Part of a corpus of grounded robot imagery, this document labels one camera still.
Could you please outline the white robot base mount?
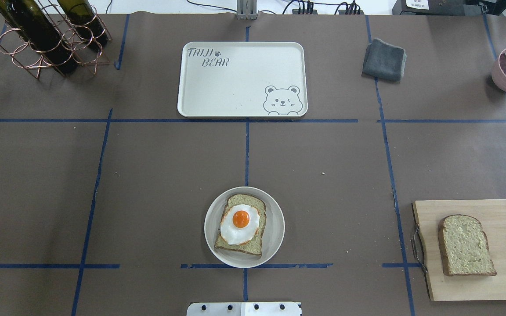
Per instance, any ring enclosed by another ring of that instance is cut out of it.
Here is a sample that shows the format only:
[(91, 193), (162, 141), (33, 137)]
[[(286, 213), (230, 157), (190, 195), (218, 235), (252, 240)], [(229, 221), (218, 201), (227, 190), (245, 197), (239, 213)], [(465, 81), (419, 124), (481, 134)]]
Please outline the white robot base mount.
[(301, 316), (300, 302), (195, 302), (187, 316)]

